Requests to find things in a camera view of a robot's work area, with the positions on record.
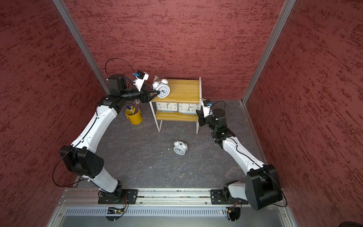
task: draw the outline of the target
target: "wooden shelf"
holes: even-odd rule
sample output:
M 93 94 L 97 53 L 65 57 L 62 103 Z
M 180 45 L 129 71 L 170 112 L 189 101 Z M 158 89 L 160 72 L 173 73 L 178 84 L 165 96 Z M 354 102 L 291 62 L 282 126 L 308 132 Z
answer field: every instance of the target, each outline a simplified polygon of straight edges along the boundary
M 152 102 L 177 102 L 199 104 L 201 87 L 199 80 L 168 79 L 170 94 L 165 98 L 155 97 Z
M 198 116 L 197 115 L 181 114 L 178 111 L 177 112 L 157 111 L 156 112 L 156 119 L 157 120 L 163 120 L 163 121 L 192 121 L 192 122 L 198 122 Z

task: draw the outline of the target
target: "dark marble floor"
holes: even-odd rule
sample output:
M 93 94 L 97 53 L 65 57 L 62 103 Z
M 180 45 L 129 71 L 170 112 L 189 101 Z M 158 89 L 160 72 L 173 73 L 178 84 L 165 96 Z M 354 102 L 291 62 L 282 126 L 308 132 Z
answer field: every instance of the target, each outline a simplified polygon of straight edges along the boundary
M 106 170 L 125 188 L 132 187 L 221 187 L 229 181 L 244 181 L 245 175 L 234 159 L 211 137 L 207 126 L 195 122 L 163 121 L 161 132 L 156 129 L 149 103 L 142 104 L 143 122 L 132 125 L 125 108 L 103 135 L 96 154 L 105 161 Z M 239 101 L 226 101 L 228 127 L 240 142 L 261 161 L 261 154 L 242 114 Z M 173 142 L 188 145 L 185 155 L 173 151 Z M 80 182 L 79 187 L 92 183 Z

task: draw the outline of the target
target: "black cable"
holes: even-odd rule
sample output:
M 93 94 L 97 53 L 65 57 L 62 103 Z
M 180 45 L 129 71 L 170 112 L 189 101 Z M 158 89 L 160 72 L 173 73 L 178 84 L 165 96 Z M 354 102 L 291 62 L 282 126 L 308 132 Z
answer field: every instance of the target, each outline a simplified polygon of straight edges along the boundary
M 125 197 L 126 197 L 126 203 L 127 203 L 127 208 L 126 208 L 126 210 L 125 209 L 123 209 L 123 213 L 122 213 L 122 215 L 120 216 L 120 218 L 126 213 L 126 211 L 127 211 L 127 209 L 129 208 L 129 205 L 130 205 L 130 203 L 128 202 L 129 200 L 127 199 L 127 196 L 125 195 Z
M 86 180 L 87 178 L 85 178 L 85 179 L 82 179 L 82 180 L 79 180 L 79 181 L 77 181 L 77 182 L 74 182 L 74 183 L 72 183 L 72 184 L 68 184 L 68 185 L 59 185 L 59 184 L 57 184 L 56 183 L 56 181 L 54 180 L 54 172 L 55 172 L 55 170 L 56 170 L 56 168 L 57 168 L 57 166 L 59 165 L 59 163 L 63 160 L 63 158 L 64 157 L 66 157 L 68 154 L 69 154 L 69 152 L 71 152 L 71 151 L 73 151 L 74 149 L 76 149 L 77 150 L 77 148 L 76 148 L 76 146 L 78 146 L 78 144 L 80 144 L 81 142 L 82 142 L 82 140 L 86 137 L 86 135 L 89 133 L 89 131 L 91 130 L 91 128 L 93 127 L 93 125 L 96 123 L 96 120 L 98 119 L 98 117 L 94 120 L 94 122 L 93 122 L 93 124 L 91 125 L 91 127 L 89 128 L 89 130 L 87 131 L 87 133 L 83 136 L 83 138 L 72 148 L 72 149 L 70 149 L 65 155 L 63 155 L 63 157 L 61 158 L 61 160 L 59 160 L 59 162 L 56 164 L 56 166 L 54 167 L 54 169 L 53 169 L 53 172 L 52 172 L 52 180 L 53 180 L 53 183 L 55 184 L 55 185 L 57 185 L 58 187 L 67 187 L 67 186 L 69 186 L 69 185 L 73 185 L 73 184 L 75 184 L 75 183 L 78 183 L 78 182 L 80 182 L 80 181 L 84 181 L 84 180 Z
M 229 139 L 231 139 L 231 140 L 233 140 L 235 143 L 236 143 L 236 151 L 238 152 L 238 153 L 240 153 L 240 154 L 243 154 L 242 152 L 240 152 L 240 151 L 238 151 L 237 150 L 237 147 L 238 147 L 238 143 L 234 140 L 234 139 L 232 139 L 232 138 L 230 138 L 230 137 L 224 137 L 224 138 L 222 138 L 222 139 L 225 139 L 225 138 L 229 138 Z M 246 156 L 247 158 L 249 158 L 250 160 L 251 160 L 251 162 L 253 162 L 253 164 L 255 164 L 256 166 L 258 166 L 259 168 L 262 168 L 261 166 L 259 166 L 254 160 L 252 160 L 250 157 L 248 157 L 248 155 L 245 155 L 245 154 L 243 154 L 244 156 Z M 286 201 L 286 204 L 285 205 L 283 205 L 283 206 L 281 206 L 281 205 L 277 205 L 277 204 L 273 204 L 273 205 L 275 205 L 275 206 L 278 206 L 278 207 L 286 207 L 287 205 L 288 205 L 288 203 L 287 203 L 287 199 L 286 199 L 286 196 L 285 196 L 285 194 L 284 194 L 284 192 L 282 191 L 282 188 L 281 188 L 281 186 L 275 181 L 275 179 L 273 179 L 272 178 L 272 176 L 270 176 L 264 169 L 262 169 L 262 171 L 263 172 L 265 172 L 266 174 L 267 174 L 267 176 L 269 176 L 270 178 L 271 178 L 271 180 L 273 180 L 274 182 L 275 182 L 275 184 L 280 188 L 280 190 L 281 190 L 281 192 L 282 192 L 282 195 L 284 196 L 284 198 L 285 198 L 285 201 Z
M 122 58 L 118 58 L 118 57 L 114 57 L 114 58 L 112 58 L 112 59 L 108 59 L 108 60 L 107 60 L 107 62 L 106 62 L 106 64 L 105 64 L 105 72 L 106 72 L 107 78 L 109 78 L 109 74 L 107 73 L 106 65 L 107 65 L 107 63 L 108 63 L 109 61 L 114 60 L 114 59 L 119 59 L 119 60 L 122 60 L 122 61 L 124 61 L 124 62 L 128 63 L 126 60 L 124 60 L 124 59 L 122 59 Z M 132 69 L 132 75 L 136 78 L 134 68 L 130 65 L 130 63 L 128 63 L 128 64 L 129 64 L 129 66 L 130 66 L 130 67 L 131 67 L 131 69 Z
M 222 100 L 220 100 L 220 101 L 218 101 L 218 102 L 216 102 L 216 103 L 219 103 L 219 102 L 223 102 L 223 103 L 224 103 L 223 110 L 222 110 L 222 112 L 219 114 L 219 115 L 221 115 L 221 114 L 223 113 L 224 109 L 226 108 L 226 103 L 225 103 L 224 101 L 222 101 Z M 212 106 L 213 106 L 214 104 L 216 104 L 216 103 L 213 103 L 213 104 L 211 105 L 211 108 L 209 109 L 209 113 L 210 113 L 210 111 L 212 110 Z

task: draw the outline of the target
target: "white robotic arm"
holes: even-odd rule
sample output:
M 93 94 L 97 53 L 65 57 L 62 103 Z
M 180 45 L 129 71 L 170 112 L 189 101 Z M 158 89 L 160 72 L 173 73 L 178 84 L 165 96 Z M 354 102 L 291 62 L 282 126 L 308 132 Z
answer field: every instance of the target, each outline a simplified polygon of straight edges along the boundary
M 227 201 L 244 199 L 255 209 L 282 200 L 282 191 L 276 169 L 265 165 L 253 156 L 227 128 L 224 109 L 214 109 L 210 100 L 204 100 L 202 109 L 197 110 L 199 126 L 207 125 L 212 130 L 212 138 L 222 149 L 227 151 L 238 163 L 246 175 L 246 183 L 234 182 L 228 185 L 224 195 Z
M 147 92 L 144 89 L 139 91 L 139 88 L 137 91 L 123 91 L 120 87 L 125 88 L 126 82 L 122 84 L 120 80 L 121 77 L 109 78 L 110 85 L 117 87 L 111 87 L 110 95 L 102 98 L 93 118 L 72 145 L 63 146 L 60 150 L 67 169 L 88 178 L 88 181 L 98 186 L 101 190 L 100 197 L 108 204 L 122 201 L 122 185 L 105 170 L 103 159 L 95 154 L 98 143 L 126 101 L 140 99 L 142 102 L 149 102 L 160 93 L 154 90 Z M 234 158 L 246 175 L 245 184 L 234 182 L 228 185 L 226 202 L 240 198 L 247 200 L 254 209 L 259 210 L 282 200 L 276 169 L 259 161 L 239 142 L 234 133 L 227 128 L 224 109 L 215 109 L 213 113 L 209 100 L 203 101 L 202 107 L 202 110 L 197 110 L 199 125 L 207 124 L 212 129 L 215 143 Z

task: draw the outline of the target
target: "yellow bucket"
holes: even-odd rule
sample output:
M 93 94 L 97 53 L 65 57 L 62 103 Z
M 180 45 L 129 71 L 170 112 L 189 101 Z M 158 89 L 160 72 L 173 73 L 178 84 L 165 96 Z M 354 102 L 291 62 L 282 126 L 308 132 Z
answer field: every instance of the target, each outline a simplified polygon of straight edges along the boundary
M 133 124 L 133 125 L 138 125 L 138 124 L 140 124 L 142 122 L 142 116 L 141 116 L 141 110 L 140 109 L 134 115 L 132 114 L 131 110 L 126 109 L 125 114 L 126 114 L 127 119 L 129 119 L 131 124 Z

